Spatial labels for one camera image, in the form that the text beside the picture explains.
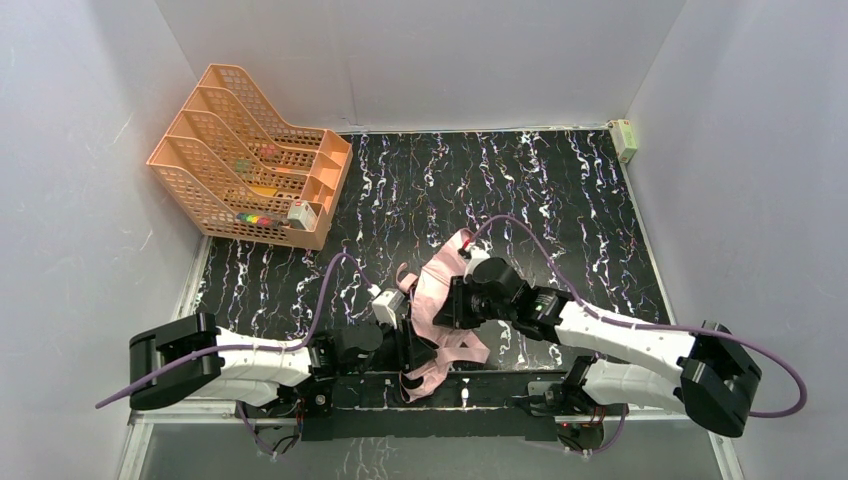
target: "pink cloth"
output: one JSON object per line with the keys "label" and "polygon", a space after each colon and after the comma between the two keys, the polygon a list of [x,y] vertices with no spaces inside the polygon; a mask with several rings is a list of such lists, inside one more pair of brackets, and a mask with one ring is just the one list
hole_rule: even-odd
{"label": "pink cloth", "polygon": [[[462,360],[485,363],[489,358],[489,349],[471,330],[454,330],[433,325],[433,318],[447,299],[451,277],[465,273],[465,261],[457,250],[470,237],[471,232],[467,229],[456,232],[424,265],[420,277],[407,274],[402,281],[398,281],[398,287],[408,292],[417,279],[412,301],[412,326],[419,337],[439,346],[435,360],[404,374],[410,380],[423,378],[423,383],[418,388],[404,388],[409,402],[432,394],[447,377],[453,362]],[[401,265],[398,275],[405,268],[406,264]]]}

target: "white wall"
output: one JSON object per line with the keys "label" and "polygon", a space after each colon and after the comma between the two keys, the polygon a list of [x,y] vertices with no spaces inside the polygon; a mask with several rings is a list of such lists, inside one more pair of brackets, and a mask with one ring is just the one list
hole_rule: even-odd
{"label": "white wall", "polygon": [[[806,410],[751,420],[748,479],[845,478],[848,3],[690,1],[630,111],[628,168],[680,323],[711,319],[785,356]],[[794,386],[760,362],[758,409]]]}
{"label": "white wall", "polygon": [[199,234],[144,162],[196,78],[152,0],[0,2],[3,478],[114,478],[131,335]]}
{"label": "white wall", "polygon": [[247,69],[338,130],[620,118],[684,0],[157,0],[195,74]]}

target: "purple cable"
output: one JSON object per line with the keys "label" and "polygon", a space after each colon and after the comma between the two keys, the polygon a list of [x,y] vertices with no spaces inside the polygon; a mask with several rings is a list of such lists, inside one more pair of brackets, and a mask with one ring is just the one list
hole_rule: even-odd
{"label": "purple cable", "polygon": [[164,367],[157,368],[156,370],[154,370],[154,371],[148,373],[147,375],[139,378],[138,380],[136,380],[133,383],[129,384],[128,386],[122,388],[121,390],[115,392],[114,394],[110,395],[109,397],[97,402],[97,404],[94,405],[94,408],[98,408],[98,409],[103,408],[106,405],[109,405],[110,403],[112,403],[116,400],[119,400],[119,399],[124,398],[124,397],[128,397],[128,396],[132,395],[134,392],[142,389],[148,382],[159,377],[160,375],[164,375],[165,373],[168,373],[175,368],[179,368],[180,366],[185,365],[186,363],[191,362],[193,360],[196,360],[196,359],[198,359],[198,358],[200,358],[204,355],[210,355],[212,353],[226,352],[226,351],[232,351],[232,350],[260,350],[260,351],[264,351],[264,352],[281,352],[281,351],[282,352],[293,352],[295,350],[299,350],[299,349],[305,347],[309,343],[309,341],[312,339],[312,335],[315,333],[315,329],[318,327],[318,321],[321,318],[322,306],[324,305],[324,295],[327,293],[327,287],[330,284],[330,274],[333,273],[333,269],[336,267],[336,263],[338,263],[339,260],[342,260],[342,259],[345,259],[345,258],[348,258],[353,262],[353,266],[356,267],[356,270],[359,272],[359,276],[362,277],[362,281],[365,282],[365,285],[368,286],[368,287],[371,286],[371,282],[368,281],[368,278],[365,277],[365,273],[362,271],[362,267],[359,266],[359,263],[357,263],[356,259],[353,258],[353,256],[351,256],[350,254],[345,253],[345,252],[337,253],[336,256],[333,257],[332,260],[330,260],[330,265],[327,267],[327,273],[324,274],[324,281],[321,282],[321,291],[318,293],[318,306],[315,307],[315,317],[314,317],[314,320],[312,321],[312,325],[309,326],[309,331],[306,332],[306,336],[303,337],[303,341],[301,341],[297,345],[292,346],[292,347],[286,347],[286,348],[272,347],[272,346],[268,346],[268,345],[251,345],[251,344],[216,345],[214,347],[207,347],[207,348],[204,348],[204,349],[201,349],[201,350],[197,350],[197,351],[192,352],[188,355],[180,357],[180,358],[174,360],[173,362],[168,363]]}
{"label": "purple cable", "polygon": [[641,323],[633,324],[633,323],[624,322],[624,321],[621,321],[621,320],[614,320],[614,319],[611,319],[611,318],[608,318],[608,317],[605,317],[605,316],[599,314],[598,312],[596,312],[595,310],[593,310],[592,308],[589,307],[589,304],[586,303],[580,297],[580,295],[577,293],[577,289],[574,288],[574,284],[571,283],[571,281],[569,281],[567,278],[565,278],[565,275],[563,275],[562,272],[560,272],[559,268],[557,268],[557,266],[554,264],[554,261],[551,258],[551,256],[545,250],[545,247],[542,246],[542,243],[539,241],[538,237],[536,237],[536,235],[530,230],[530,227],[528,227],[527,225],[522,223],[520,220],[518,220],[517,218],[515,218],[511,215],[495,215],[492,218],[490,218],[489,220],[487,220],[486,222],[484,222],[483,225],[481,225],[480,228],[477,229],[477,231],[474,232],[471,235],[471,239],[469,240],[469,244],[474,242],[474,240],[477,238],[477,236],[480,235],[480,233],[482,233],[483,231],[485,231],[496,220],[510,221],[510,222],[514,223],[515,225],[518,225],[519,227],[523,228],[524,231],[527,232],[528,235],[530,235],[530,238],[533,239],[533,242],[536,243],[536,246],[539,247],[539,250],[541,250],[542,255],[544,255],[545,261],[547,261],[548,266],[551,268],[551,271],[553,271],[554,275],[556,275],[556,277],[560,281],[562,281],[566,285],[566,287],[568,287],[569,292],[574,297],[574,300],[577,302],[577,304],[580,305],[581,307],[583,307],[583,311],[585,311],[591,317],[593,317],[597,320],[600,320],[604,323],[608,323],[610,325],[615,325],[617,327],[635,328],[636,330],[665,330],[665,331],[671,331],[671,332],[695,333],[695,334],[699,334],[699,335],[707,335],[707,336],[711,336],[711,337],[721,338],[721,339],[724,339],[724,340],[730,340],[730,341],[736,342],[736,343],[738,343],[742,346],[748,347],[751,350],[754,350],[755,352],[764,355],[765,357],[767,357],[768,359],[770,359],[774,363],[780,365],[780,367],[783,368],[786,371],[786,373],[788,373],[789,376],[792,377],[792,380],[794,380],[795,384],[798,386],[798,401],[795,403],[795,405],[793,405],[793,406],[791,406],[791,407],[789,407],[785,410],[778,410],[776,412],[753,412],[752,411],[752,412],[749,413],[749,416],[755,417],[755,418],[788,417],[789,415],[798,413],[802,408],[804,408],[804,405],[807,404],[807,385],[806,385],[806,383],[804,383],[804,380],[801,378],[801,374],[799,374],[797,370],[795,370],[791,365],[789,365],[789,363],[786,362],[786,360],[780,358],[776,353],[768,350],[767,348],[765,348],[761,345],[758,345],[754,342],[749,342],[748,340],[743,340],[741,338],[738,338],[738,337],[731,335],[731,334],[728,334],[728,333],[717,332],[717,331],[714,331],[714,330],[708,330],[706,328],[701,328],[701,327],[686,327],[686,326],[683,326],[683,325],[655,325],[655,324],[650,324],[650,323],[648,323],[648,324],[641,324]]}

